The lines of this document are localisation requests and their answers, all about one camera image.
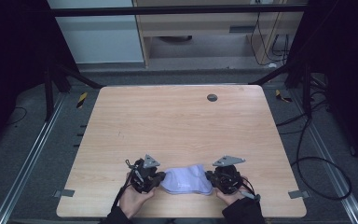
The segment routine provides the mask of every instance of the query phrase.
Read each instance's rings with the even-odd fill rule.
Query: small round hole
[[[215,102],[217,100],[217,96],[215,94],[209,94],[206,98],[211,102]]]

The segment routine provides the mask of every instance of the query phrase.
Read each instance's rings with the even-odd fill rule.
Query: aluminum rail
[[[55,112],[53,113],[51,119],[46,121],[45,124],[43,125],[42,130],[37,136],[34,145],[31,148],[31,151],[28,154],[27,159],[25,160],[25,163],[22,165],[22,168],[19,174],[17,175],[16,180],[14,181],[5,200],[2,202],[0,206],[0,224],[7,223],[11,215],[11,212],[13,211],[14,206],[17,203],[17,200],[20,198],[21,193],[25,187],[25,184],[27,183],[27,180],[31,175],[31,172],[33,171],[34,166],[36,165],[37,159],[39,158],[43,146],[45,145],[48,136],[57,120],[57,117],[61,112],[62,104],[65,99],[65,96],[66,96],[65,93],[60,93],[60,95],[58,96],[55,106],[56,107]]]
[[[290,94],[293,96],[293,99],[296,102],[296,105],[300,112],[303,113],[304,109],[301,106],[301,96],[299,95],[299,93],[294,90],[290,90]],[[310,137],[315,144],[315,148],[319,156],[323,159],[334,162],[333,157],[328,151],[324,140],[320,136],[318,129],[313,122],[310,124]],[[349,187],[342,173],[329,164],[325,164],[324,168],[329,175],[330,181],[333,184],[338,196],[345,195],[345,193],[348,192]],[[348,217],[351,219],[351,222],[353,224],[358,224],[358,202],[354,195],[351,194],[348,198],[341,200],[341,202],[345,210],[347,211]]]

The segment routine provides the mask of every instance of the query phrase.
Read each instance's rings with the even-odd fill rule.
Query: robotic hand
[[[224,194],[233,194],[237,192],[241,186],[244,186],[252,195],[255,196],[255,191],[253,190],[250,182],[243,178],[234,166],[234,164],[244,161],[245,160],[241,158],[224,156],[220,160],[213,163],[213,166],[217,167],[214,172],[207,171],[205,173],[206,178],[211,181],[214,188],[220,189],[220,191]],[[249,183],[251,188],[243,183],[243,180]]]
[[[243,185],[242,176],[234,165],[216,167],[214,172],[207,171],[205,175],[212,186],[224,194],[235,193]]]
[[[129,166],[132,169],[131,184],[139,193],[149,192],[152,188],[158,187],[165,178],[164,172],[156,173],[159,162],[147,154],[144,160],[140,159]]]

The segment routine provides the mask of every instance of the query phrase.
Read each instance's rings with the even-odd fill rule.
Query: wooden tabletop
[[[209,94],[217,101],[210,102]],[[60,217],[105,217],[134,163],[150,154],[158,171],[212,163],[224,155],[261,195],[264,217],[303,217],[301,198],[263,90],[259,86],[129,86],[101,89],[62,196]],[[137,217],[222,217],[215,194],[171,195],[158,188]]]

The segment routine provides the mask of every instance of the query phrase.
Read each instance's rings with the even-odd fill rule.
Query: hand
[[[218,188],[215,188],[215,191],[216,191],[216,196],[223,200],[223,202],[226,203],[227,206],[230,206],[232,203],[235,203],[237,200],[240,200],[242,198],[244,198],[245,196],[243,196],[241,194],[241,191],[246,191],[246,192],[249,192],[249,190],[244,187],[244,186],[241,186],[239,188],[239,190],[237,190],[235,193],[233,194],[224,194],[220,189]]]
[[[119,207],[126,217],[131,219],[141,210],[142,205],[154,196],[155,190],[156,188],[152,188],[148,193],[138,193],[132,186],[129,186],[121,195]]]

